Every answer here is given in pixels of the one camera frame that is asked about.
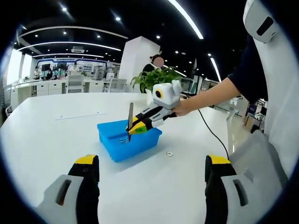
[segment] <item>white robot body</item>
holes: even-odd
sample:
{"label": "white robot body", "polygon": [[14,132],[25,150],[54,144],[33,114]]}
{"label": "white robot body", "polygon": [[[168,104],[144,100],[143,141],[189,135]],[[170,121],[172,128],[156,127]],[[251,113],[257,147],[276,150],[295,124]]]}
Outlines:
{"label": "white robot body", "polygon": [[178,80],[173,80],[172,83],[156,84],[153,87],[154,103],[171,110],[179,105],[181,91],[182,87]]}

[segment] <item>white counter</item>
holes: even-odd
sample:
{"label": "white counter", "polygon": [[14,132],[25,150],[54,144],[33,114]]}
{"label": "white counter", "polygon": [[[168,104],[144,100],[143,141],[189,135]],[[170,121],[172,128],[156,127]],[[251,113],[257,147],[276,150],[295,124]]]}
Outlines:
{"label": "white counter", "polygon": [[[1,128],[3,156],[18,192],[30,206],[75,160],[100,160],[99,223],[200,224],[206,216],[204,171],[207,154],[226,156],[198,111],[171,118],[159,129],[158,145],[121,163],[99,141],[97,124],[128,118],[146,106],[136,93],[73,93],[26,99]],[[202,114],[228,147],[226,115]]]}

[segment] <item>white table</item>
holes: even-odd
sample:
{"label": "white table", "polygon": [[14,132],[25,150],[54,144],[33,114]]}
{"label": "white table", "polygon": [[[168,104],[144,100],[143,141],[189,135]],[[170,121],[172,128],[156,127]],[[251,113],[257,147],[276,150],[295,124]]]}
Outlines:
{"label": "white table", "polygon": [[[166,120],[155,148],[114,163],[99,142],[97,124],[127,119],[130,102],[136,114],[146,106],[146,95],[73,93],[28,98],[17,107],[2,126],[1,139],[7,168],[25,201],[37,206],[76,159],[97,154],[100,223],[204,223],[205,159],[226,156],[223,146],[192,112]],[[226,115],[212,108],[202,113],[228,147]]]}

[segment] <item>white wall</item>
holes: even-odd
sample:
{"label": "white wall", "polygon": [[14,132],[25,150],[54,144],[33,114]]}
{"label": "white wall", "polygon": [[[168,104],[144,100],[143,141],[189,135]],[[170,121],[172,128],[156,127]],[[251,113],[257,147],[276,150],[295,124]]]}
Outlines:
{"label": "white wall", "polygon": [[7,70],[7,84],[13,84],[19,80],[21,58],[22,53],[13,49]]}
{"label": "white wall", "polygon": [[32,56],[25,54],[21,78],[30,76]]}
{"label": "white wall", "polygon": [[126,79],[129,84],[150,63],[150,56],[159,54],[159,51],[159,45],[142,36],[128,41],[122,54],[118,78]]}

